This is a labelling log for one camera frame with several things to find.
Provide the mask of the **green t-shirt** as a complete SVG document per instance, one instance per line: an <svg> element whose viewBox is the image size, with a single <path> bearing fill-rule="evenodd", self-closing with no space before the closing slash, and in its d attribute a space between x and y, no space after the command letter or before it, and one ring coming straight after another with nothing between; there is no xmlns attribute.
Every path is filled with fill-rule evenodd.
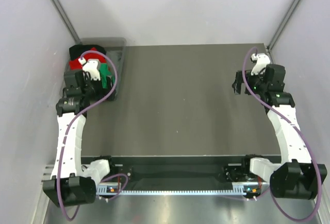
<svg viewBox="0 0 330 224"><path fill-rule="evenodd" d="M112 87L112 74L106 63L101 63L99 72L103 89L108 89L108 87Z"/></svg>

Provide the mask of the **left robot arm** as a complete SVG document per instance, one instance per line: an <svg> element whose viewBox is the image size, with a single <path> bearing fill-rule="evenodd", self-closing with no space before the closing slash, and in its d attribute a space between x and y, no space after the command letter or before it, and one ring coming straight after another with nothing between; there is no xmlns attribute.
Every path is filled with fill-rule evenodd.
<svg viewBox="0 0 330 224"><path fill-rule="evenodd" d="M110 156L101 156L87 168L81 163L85 108L108 93L114 95L111 78L98 70L70 70L64 73L65 86L56 104L58 145L50 179L42 184L43 192L57 206L76 206L95 201L102 179L113 180L117 169Z"/></svg>

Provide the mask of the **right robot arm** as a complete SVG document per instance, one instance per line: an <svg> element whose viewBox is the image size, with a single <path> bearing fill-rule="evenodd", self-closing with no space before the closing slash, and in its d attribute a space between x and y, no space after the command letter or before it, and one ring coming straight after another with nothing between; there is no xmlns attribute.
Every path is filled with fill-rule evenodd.
<svg viewBox="0 0 330 224"><path fill-rule="evenodd" d="M276 198L314 199L318 193L317 175L306 143L298 134L295 102L284 91L285 68L268 64L254 74L251 70L237 71L232 88L241 93L243 83L248 86L245 94L256 94L265 102L266 115L271 122L280 148L280 163L272 163L263 156L248 156L240 168L244 179L251 181L259 176L270 185Z"/></svg>

